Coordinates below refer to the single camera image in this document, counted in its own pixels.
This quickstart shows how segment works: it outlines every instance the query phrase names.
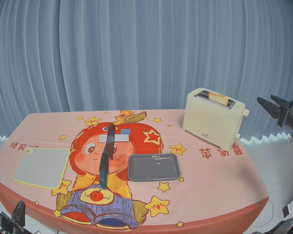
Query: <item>toaster knob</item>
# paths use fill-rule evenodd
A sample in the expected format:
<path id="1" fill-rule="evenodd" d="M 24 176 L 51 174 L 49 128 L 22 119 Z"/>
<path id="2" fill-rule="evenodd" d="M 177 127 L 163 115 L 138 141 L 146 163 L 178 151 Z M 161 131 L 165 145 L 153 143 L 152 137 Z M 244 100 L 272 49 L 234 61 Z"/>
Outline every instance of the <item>toaster knob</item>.
<path id="1" fill-rule="evenodd" d="M 236 135 L 235 135 L 235 141 L 238 141 L 239 138 L 240 138 L 240 134 L 239 133 L 236 133 Z"/>

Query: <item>gray tray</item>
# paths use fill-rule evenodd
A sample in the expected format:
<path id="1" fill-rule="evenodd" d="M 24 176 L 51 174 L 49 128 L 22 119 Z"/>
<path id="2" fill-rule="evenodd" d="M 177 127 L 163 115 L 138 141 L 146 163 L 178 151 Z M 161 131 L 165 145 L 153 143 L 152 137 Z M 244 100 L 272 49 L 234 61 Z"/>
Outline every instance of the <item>gray tray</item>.
<path id="1" fill-rule="evenodd" d="M 176 180 L 180 168 L 176 154 L 133 154 L 128 162 L 128 179 L 132 181 Z"/>

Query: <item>knife blade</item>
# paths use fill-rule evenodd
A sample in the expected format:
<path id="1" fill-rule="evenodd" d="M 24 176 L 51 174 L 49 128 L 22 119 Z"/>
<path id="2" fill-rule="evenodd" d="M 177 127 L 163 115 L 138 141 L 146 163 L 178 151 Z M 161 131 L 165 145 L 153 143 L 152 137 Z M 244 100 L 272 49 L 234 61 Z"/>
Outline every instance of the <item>knife blade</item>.
<path id="1" fill-rule="evenodd" d="M 109 158 L 111 160 L 113 160 L 113 154 L 114 154 L 115 131 L 116 131 L 116 126 L 115 124 L 111 123 L 109 125 L 107 139 L 106 139 L 106 146 L 105 146 L 105 148 L 107 149 Z"/>

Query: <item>white cutting board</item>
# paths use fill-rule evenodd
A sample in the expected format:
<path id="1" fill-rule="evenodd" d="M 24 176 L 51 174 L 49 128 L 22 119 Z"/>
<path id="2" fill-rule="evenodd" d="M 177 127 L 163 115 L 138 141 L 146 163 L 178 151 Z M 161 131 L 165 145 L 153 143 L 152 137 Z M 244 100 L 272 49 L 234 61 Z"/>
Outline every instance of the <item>white cutting board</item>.
<path id="1" fill-rule="evenodd" d="M 13 175 L 15 181 L 57 189 L 62 183 L 70 155 L 68 148 L 32 148 L 25 150 Z"/>

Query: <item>floor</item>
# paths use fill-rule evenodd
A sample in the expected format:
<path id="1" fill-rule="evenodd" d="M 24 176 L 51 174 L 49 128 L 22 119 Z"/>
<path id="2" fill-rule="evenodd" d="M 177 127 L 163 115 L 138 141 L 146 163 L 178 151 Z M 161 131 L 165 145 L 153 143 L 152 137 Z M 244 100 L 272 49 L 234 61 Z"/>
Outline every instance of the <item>floor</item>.
<path id="1" fill-rule="evenodd" d="M 0 148 L 6 141 L 0 137 Z M 244 234 L 255 231 L 264 233 L 284 220 L 282 209 L 293 200 L 293 138 L 290 135 L 278 134 L 277 137 L 263 137 L 262 140 L 252 138 L 250 141 L 241 139 L 270 195 L 270 200 L 255 220 L 253 225 Z M 7 213 L 0 203 L 0 212 Z M 293 212 L 286 217 L 293 217 Z M 25 228 L 32 233 L 40 230 L 41 234 L 53 234 L 34 219 L 26 216 Z"/>

